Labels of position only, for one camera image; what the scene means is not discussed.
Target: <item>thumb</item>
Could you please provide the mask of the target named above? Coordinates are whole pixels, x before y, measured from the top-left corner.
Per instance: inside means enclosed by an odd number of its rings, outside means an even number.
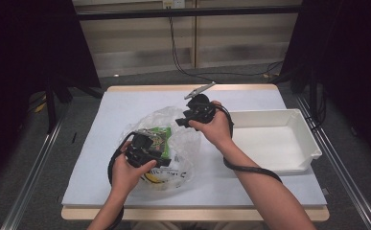
[[[151,160],[151,161],[147,162],[145,165],[143,165],[140,168],[138,168],[139,173],[140,174],[147,173],[152,168],[154,168],[156,164],[157,164],[157,161],[156,160]]]
[[[194,121],[194,120],[189,121],[188,124],[189,124],[189,126],[194,127],[197,130],[201,130],[204,126],[203,123],[200,123],[200,122],[197,122],[197,121]]]

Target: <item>plastic bag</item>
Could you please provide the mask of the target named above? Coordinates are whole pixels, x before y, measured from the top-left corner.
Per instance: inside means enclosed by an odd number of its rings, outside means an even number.
[[[128,125],[122,133],[122,141],[130,132],[141,128],[169,128],[168,138],[169,157],[172,159],[168,167],[154,168],[142,176],[142,181],[155,190],[178,188],[194,176],[195,154],[200,149],[200,132],[193,128],[179,126],[175,119],[183,118],[183,110],[168,106],[152,112],[135,125]]]

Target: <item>table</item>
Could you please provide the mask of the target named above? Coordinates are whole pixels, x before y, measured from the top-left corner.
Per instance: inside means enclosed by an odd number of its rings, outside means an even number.
[[[200,85],[139,85],[139,86],[113,86],[108,92],[145,92],[145,91],[183,91],[187,95]],[[278,92],[272,84],[220,84],[210,90],[270,90]],[[281,96],[278,103],[283,103]],[[324,221],[329,218],[326,205],[304,206],[313,221]],[[99,206],[68,206],[62,208],[64,219],[93,219],[98,213]],[[241,208],[188,208],[188,207],[127,207],[123,220],[165,220],[165,221],[242,221],[263,220],[255,209]]]

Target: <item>person's left hand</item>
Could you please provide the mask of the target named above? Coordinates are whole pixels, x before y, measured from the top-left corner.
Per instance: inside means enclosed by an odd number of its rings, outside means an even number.
[[[125,152],[130,143],[130,141],[125,142],[120,151]],[[126,160],[126,155],[124,153],[120,154],[116,157],[113,165],[111,192],[118,192],[119,194],[123,193],[123,195],[128,196],[131,190],[133,190],[137,185],[141,175],[154,168],[156,163],[155,160],[151,160],[140,168],[134,168]]]

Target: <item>green food package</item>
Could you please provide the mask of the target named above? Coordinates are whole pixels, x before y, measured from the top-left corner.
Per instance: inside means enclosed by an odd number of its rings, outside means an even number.
[[[170,127],[154,127],[151,129],[157,134],[155,137],[151,137],[153,143],[151,150],[159,150],[162,152],[161,158],[170,159],[170,148],[168,147],[168,139],[171,137]]]

